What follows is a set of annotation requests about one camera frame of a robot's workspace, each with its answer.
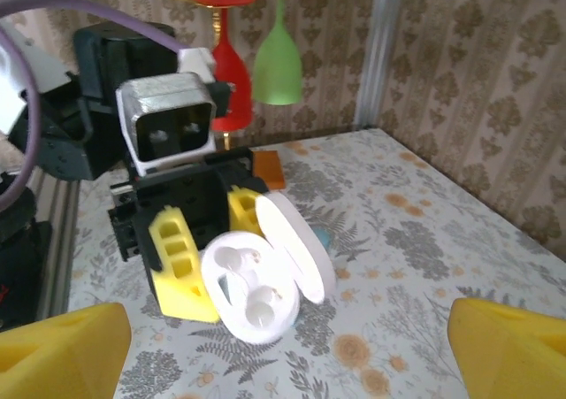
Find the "yellow block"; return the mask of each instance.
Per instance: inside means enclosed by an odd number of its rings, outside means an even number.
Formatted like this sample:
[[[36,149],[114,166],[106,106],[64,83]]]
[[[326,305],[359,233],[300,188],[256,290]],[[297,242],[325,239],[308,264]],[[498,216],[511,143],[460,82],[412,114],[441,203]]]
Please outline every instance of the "yellow block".
[[[233,187],[228,193],[230,207],[230,231],[248,231],[264,236],[256,216],[256,191],[247,188]]]
[[[121,304],[0,334],[0,399],[111,399],[131,341]]]
[[[182,211],[165,207],[149,225],[149,235],[163,266],[162,272],[151,271],[161,312],[174,318],[218,322],[220,316],[204,287],[198,249]]]
[[[457,299],[448,339],[470,399],[566,398],[566,320]]]

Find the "leaf pattern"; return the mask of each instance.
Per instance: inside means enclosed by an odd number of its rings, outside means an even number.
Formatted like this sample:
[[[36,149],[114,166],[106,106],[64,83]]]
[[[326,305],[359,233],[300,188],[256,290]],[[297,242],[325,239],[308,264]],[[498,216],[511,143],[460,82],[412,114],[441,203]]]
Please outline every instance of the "leaf pattern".
[[[302,392],[302,399],[330,399],[328,382],[317,377],[308,377],[310,366],[304,357],[297,356],[294,352],[286,352],[287,363],[291,367],[289,379],[295,388]]]
[[[131,370],[124,371],[120,390],[125,399],[153,399],[180,378],[182,371],[173,353],[143,351]]]
[[[371,185],[399,188],[410,184],[409,175],[402,166],[368,164],[367,169],[374,176]]]
[[[332,163],[325,162],[325,173],[330,175],[334,178],[336,182],[338,182],[342,188],[352,188],[354,183],[351,179],[348,178],[348,169],[341,169],[337,165],[333,165]]]
[[[118,272],[118,282],[111,295],[121,299],[137,300],[146,292],[147,286],[142,265],[125,265]]]
[[[377,238],[381,229],[386,226],[387,221],[383,217],[381,209],[371,206],[371,199],[366,194],[358,194],[357,196],[363,201],[363,215],[366,217],[365,222],[371,227],[372,235]]]
[[[386,244],[401,249],[409,266],[423,270],[423,278],[439,281],[448,276],[448,267],[440,260],[444,252],[436,244],[432,232],[420,222],[401,223],[402,230],[385,231]]]
[[[496,269],[498,273],[511,271],[520,278],[528,280],[530,274],[528,263],[502,249],[489,228],[481,226],[466,231],[460,222],[452,220],[442,229],[452,237],[454,243],[463,249],[475,251],[480,259]]]
[[[448,188],[442,185],[442,183],[438,180],[435,180],[430,174],[425,173],[424,171],[417,171],[417,177],[419,177],[422,180],[423,185],[429,188],[438,198],[443,200],[448,199]]]
[[[227,362],[228,366],[224,371],[225,376],[232,372],[241,372],[238,384],[253,381],[256,372],[277,362],[277,359],[268,359],[261,356],[273,349],[281,340],[278,339],[268,344],[251,345],[235,339],[223,324],[195,331],[190,335],[211,340],[200,344],[196,351],[210,353]]]
[[[336,308],[328,300],[321,305],[302,300],[295,323],[295,339],[301,342],[303,348],[311,348],[310,354],[314,357],[328,353],[328,342],[334,334],[329,324],[335,317]]]
[[[108,279],[106,273],[113,273],[116,271],[118,259],[116,256],[104,257],[101,253],[97,253],[90,258],[90,264],[93,271],[90,273],[90,284],[94,289],[106,289]]]
[[[378,323],[391,335],[412,341],[411,348],[434,377],[459,380],[457,371],[447,363],[446,335],[439,325],[431,323],[425,304],[411,296],[404,286],[387,288],[387,298],[391,309],[380,315]]]
[[[552,273],[543,265],[537,265],[534,263],[530,263],[531,268],[537,271],[544,281],[548,284],[555,286],[561,295],[566,296],[566,279],[564,278],[557,278],[552,275]]]
[[[305,217],[311,226],[323,228],[332,236],[332,249],[336,257],[345,257],[348,261],[355,260],[358,255],[369,251],[363,249],[370,239],[358,238],[357,223],[352,223],[346,228],[346,212],[335,212],[324,206],[315,208],[313,205],[298,204],[297,209]]]
[[[497,292],[495,291],[495,288],[492,288],[486,293],[483,293],[481,291],[481,288],[472,288],[472,287],[458,287],[458,291],[460,291],[460,293],[462,293],[466,297],[474,297],[477,299],[490,300],[492,302],[502,303],[509,306],[516,306],[517,308],[522,308],[522,309],[526,308],[526,301],[523,298],[519,299],[517,303],[512,303],[509,293],[503,294],[501,299],[497,300],[496,299]]]
[[[254,396],[248,390],[240,390],[236,399],[254,399]]]
[[[310,202],[322,196],[325,201],[332,202],[344,194],[338,182],[330,180],[322,171],[310,170],[303,162],[288,163],[284,169],[286,176],[296,180],[287,191],[296,200]]]

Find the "orange block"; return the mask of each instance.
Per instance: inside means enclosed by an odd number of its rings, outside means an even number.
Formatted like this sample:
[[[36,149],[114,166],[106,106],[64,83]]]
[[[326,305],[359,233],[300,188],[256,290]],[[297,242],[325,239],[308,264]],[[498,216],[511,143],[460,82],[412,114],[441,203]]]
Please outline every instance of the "orange block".
[[[254,176],[264,180],[268,189],[285,188],[285,175],[277,151],[254,151]]]

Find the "patterned wallpaper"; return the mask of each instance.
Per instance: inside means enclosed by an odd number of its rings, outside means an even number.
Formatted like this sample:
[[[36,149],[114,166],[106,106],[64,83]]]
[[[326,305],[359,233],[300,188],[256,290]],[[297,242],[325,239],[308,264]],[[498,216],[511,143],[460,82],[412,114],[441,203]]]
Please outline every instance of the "patterned wallpaper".
[[[193,46],[213,45],[210,11],[175,0],[96,0],[140,19],[173,26]],[[247,142],[276,142],[349,130],[354,119],[372,0],[287,0],[287,28],[304,66],[303,101],[290,106],[258,104]],[[275,0],[230,11],[231,40],[249,70],[272,27]],[[71,36],[99,18],[67,11],[29,12],[12,18],[17,27],[59,56],[73,62]]]
[[[403,0],[378,125],[566,257],[566,0]]]

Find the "table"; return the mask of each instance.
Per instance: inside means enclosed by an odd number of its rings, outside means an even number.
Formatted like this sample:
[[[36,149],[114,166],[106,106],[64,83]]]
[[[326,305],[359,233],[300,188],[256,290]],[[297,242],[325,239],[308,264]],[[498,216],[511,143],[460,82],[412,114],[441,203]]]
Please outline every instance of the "table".
[[[117,398],[465,398],[447,342],[456,298],[566,317],[566,264],[383,131],[270,149],[287,196],[332,235],[339,280],[264,346],[222,324],[164,318],[141,260],[120,260],[106,216],[109,185],[125,174],[81,184],[69,310],[126,306],[133,341]]]

